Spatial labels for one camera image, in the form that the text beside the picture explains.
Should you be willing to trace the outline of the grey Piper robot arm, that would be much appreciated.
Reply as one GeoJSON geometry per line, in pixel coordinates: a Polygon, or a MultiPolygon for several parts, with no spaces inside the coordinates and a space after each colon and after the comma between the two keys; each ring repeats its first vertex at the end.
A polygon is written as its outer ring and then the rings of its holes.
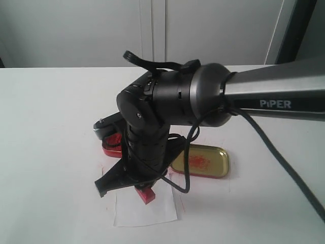
{"type": "Polygon", "coordinates": [[[181,154],[185,138],[172,125],[219,127],[242,109],[250,115],[324,119],[324,62],[308,59],[245,72],[208,64],[182,74],[145,73],[117,95],[119,111],[98,121],[101,140],[119,132],[122,158],[95,186],[101,196],[152,187],[181,154]]]}

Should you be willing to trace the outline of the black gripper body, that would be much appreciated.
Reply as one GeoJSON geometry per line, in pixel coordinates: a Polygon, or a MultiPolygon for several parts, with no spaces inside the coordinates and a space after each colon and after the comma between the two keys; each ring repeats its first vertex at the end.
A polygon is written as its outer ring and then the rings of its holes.
{"type": "Polygon", "coordinates": [[[101,178],[94,182],[100,197],[108,191],[127,187],[139,190],[152,187],[161,179],[182,193],[188,192],[188,167],[185,166],[185,187],[167,179],[171,163],[186,149],[188,140],[170,134],[170,128],[160,128],[147,135],[143,131],[124,129],[121,139],[122,158],[101,178]]]}

